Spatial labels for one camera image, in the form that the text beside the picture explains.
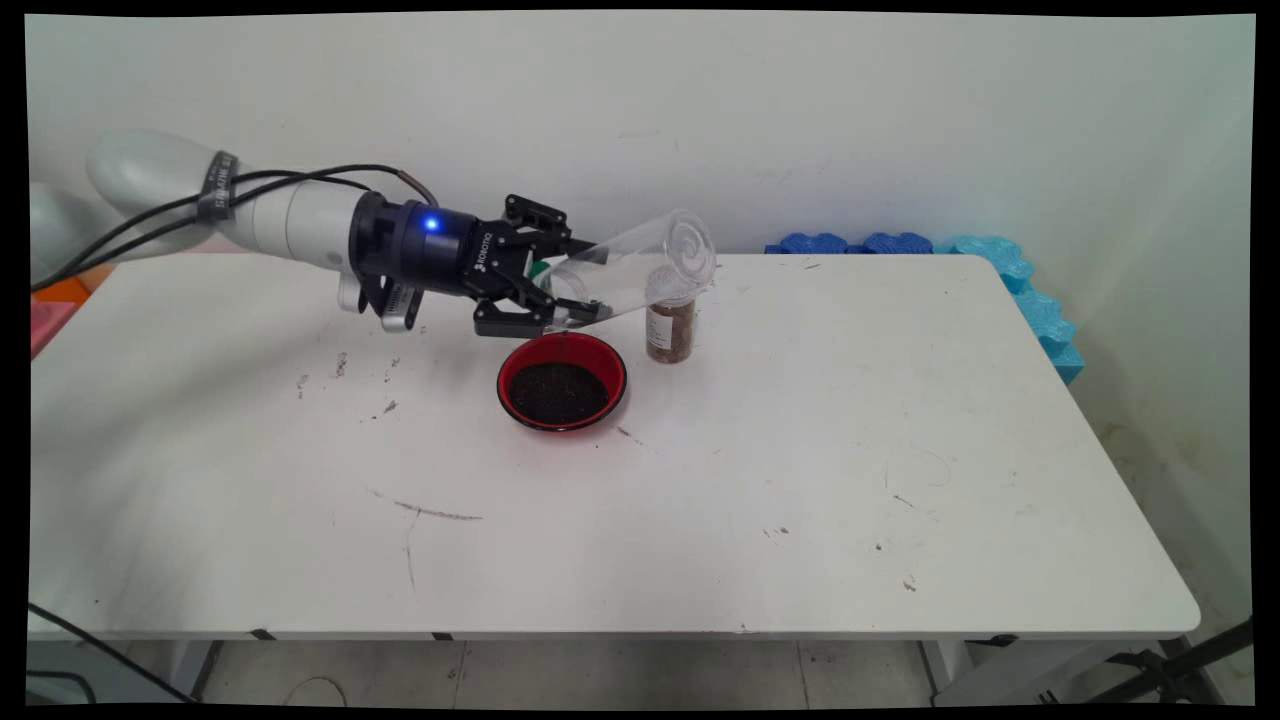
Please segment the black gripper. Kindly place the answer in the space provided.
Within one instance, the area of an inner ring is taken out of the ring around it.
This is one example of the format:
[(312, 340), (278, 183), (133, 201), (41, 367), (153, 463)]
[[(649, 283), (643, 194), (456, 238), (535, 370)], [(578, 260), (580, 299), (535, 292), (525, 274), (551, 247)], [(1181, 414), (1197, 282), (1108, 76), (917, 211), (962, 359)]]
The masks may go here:
[(484, 222), (366, 192), (349, 227), (349, 273), (361, 299), (389, 299), (394, 290), (471, 297), (483, 337), (536, 338), (611, 318), (599, 301), (556, 297), (527, 277), (494, 270), (489, 255), (502, 234), (504, 249), (527, 249), (535, 258), (573, 258), (596, 247), (573, 236), (563, 211), (513, 193), (498, 222)]

